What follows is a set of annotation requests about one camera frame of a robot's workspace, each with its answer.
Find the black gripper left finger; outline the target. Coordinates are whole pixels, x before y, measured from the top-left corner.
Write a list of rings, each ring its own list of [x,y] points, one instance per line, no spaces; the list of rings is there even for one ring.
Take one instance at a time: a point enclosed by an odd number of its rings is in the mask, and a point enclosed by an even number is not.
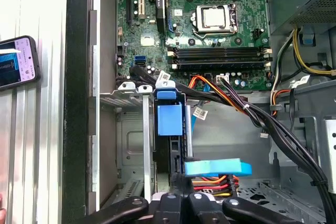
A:
[[[86,223],[181,223],[182,197],[163,193],[148,202],[131,196],[86,216]]]

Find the person's hand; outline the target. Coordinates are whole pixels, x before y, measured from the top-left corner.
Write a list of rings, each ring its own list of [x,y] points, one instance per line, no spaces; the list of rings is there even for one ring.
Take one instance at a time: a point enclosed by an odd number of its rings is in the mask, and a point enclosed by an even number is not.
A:
[[[2,206],[2,196],[0,196],[0,224],[5,224],[7,211]]]

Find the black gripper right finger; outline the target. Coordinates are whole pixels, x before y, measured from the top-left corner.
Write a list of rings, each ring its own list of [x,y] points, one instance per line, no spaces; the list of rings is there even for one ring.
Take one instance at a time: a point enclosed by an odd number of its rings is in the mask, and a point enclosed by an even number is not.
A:
[[[285,215],[239,197],[228,197],[221,204],[204,193],[187,198],[188,223],[296,223]]]

